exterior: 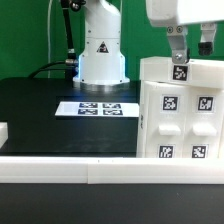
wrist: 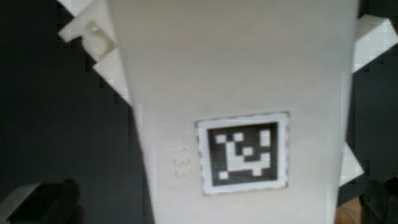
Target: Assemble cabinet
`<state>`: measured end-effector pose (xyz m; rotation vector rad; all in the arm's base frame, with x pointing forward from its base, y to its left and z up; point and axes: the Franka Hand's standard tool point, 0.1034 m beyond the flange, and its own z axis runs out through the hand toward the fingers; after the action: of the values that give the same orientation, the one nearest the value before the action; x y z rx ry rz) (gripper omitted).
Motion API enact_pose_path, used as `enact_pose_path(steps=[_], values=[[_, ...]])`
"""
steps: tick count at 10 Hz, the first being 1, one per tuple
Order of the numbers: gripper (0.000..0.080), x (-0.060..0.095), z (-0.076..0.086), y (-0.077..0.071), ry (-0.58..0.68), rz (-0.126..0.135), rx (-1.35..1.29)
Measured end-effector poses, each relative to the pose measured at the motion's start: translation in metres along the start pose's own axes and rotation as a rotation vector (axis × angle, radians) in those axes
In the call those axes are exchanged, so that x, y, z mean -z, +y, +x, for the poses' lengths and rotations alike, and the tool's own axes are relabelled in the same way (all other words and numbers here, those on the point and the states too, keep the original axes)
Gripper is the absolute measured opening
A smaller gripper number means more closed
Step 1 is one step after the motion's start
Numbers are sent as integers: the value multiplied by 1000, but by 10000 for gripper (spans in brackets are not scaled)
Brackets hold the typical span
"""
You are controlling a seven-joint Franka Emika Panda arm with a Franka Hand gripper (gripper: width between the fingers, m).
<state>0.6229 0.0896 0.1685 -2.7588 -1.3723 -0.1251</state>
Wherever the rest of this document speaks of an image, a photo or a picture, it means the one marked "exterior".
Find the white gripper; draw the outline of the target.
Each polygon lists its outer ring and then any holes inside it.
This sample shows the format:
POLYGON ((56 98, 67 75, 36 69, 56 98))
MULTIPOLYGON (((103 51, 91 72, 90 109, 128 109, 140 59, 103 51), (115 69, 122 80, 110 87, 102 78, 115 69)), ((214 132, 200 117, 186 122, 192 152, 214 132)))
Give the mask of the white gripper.
POLYGON ((147 17, 154 27, 167 27, 167 38, 174 64, 186 64, 189 61, 187 46, 188 28, 201 24, 201 39, 198 52, 209 56, 214 52, 216 23, 224 21, 224 0, 146 0, 147 17))

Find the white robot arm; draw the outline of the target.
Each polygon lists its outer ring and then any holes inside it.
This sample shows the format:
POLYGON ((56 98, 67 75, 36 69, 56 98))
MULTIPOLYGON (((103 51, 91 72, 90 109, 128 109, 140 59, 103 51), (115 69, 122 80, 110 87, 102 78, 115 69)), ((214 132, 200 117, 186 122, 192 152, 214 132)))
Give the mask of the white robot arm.
MULTIPOLYGON (((145 0, 150 24, 164 27, 171 48, 169 57, 153 56, 140 60, 142 81, 171 82, 219 88, 224 80, 224 62, 192 59, 187 46, 188 26, 198 24, 199 54, 214 50, 217 23, 224 21, 224 0, 145 0)), ((127 85, 125 57, 120 51, 121 12, 107 0, 60 0, 68 41, 71 80, 80 87, 112 89, 127 85), (76 54, 69 12, 85 10, 85 48, 76 54)))

